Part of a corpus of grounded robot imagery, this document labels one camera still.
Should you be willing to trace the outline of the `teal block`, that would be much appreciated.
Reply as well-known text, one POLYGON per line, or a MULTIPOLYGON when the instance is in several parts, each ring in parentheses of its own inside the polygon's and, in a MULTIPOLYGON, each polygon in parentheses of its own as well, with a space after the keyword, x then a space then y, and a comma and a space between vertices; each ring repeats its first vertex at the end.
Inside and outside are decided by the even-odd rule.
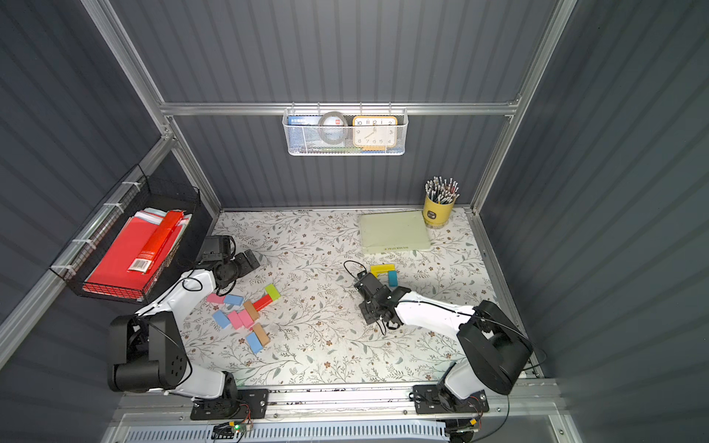
POLYGON ((395 287, 399 286, 397 271, 389 271, 387 276, 388 276, 388 284, 391 288, 395 288, 395 287))

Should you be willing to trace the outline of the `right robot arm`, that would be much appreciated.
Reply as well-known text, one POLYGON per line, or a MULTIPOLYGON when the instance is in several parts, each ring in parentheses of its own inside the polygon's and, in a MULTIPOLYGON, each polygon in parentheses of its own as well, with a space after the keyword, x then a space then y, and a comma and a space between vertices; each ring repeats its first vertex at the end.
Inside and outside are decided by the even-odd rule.
POLYGON ((356 275, 354 288, 363 297, 359 308, 367 324, 423 328, 458 341, 465 361, 453 364, 441 380, 443 392, 458 400, 478 391, 509 395, 534 352, 533 343, 493 302, 444 303, 404 286, 391 289, 367 271, 356 275))

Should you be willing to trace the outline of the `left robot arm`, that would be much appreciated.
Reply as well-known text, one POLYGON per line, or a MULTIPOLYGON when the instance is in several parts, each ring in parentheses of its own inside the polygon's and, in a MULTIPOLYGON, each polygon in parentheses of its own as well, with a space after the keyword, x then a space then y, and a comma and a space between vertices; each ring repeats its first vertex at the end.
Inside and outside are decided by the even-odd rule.
POLYGON ((231 236, 207 236, 192 269, 179 275, 151 304, 111 322, 109 389, 136 393, 161 389, 209 401, 234 397, 236 384, 231 376, 192 360, 181 327, 208 296, 227 296, 239 279, 259 267, 255 253, 239 252, 231 236))

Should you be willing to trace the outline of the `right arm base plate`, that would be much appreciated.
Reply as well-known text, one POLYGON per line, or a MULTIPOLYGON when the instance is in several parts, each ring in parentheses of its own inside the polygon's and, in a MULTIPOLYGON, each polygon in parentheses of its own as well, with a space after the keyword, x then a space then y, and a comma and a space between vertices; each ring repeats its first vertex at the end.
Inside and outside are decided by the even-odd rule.
POLYGON ((409 394, 418 415, 445 415, 445 413, 466 413, 480 415, 489 412, 485 391, 478 391, 461 400, 445 387, 424 384, 415 385, 409 394))

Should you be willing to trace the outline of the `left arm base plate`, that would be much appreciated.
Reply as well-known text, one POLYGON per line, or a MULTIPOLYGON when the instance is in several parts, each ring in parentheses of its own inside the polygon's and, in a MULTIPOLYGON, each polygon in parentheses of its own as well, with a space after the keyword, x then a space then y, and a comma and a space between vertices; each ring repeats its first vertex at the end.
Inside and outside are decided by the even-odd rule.
POLYGON ((190 419, 192 421, 262 419, 266 415, 268 402, 267 389, 238 389, 235 393, 227 392, 217 399, 193 402, 190 419))

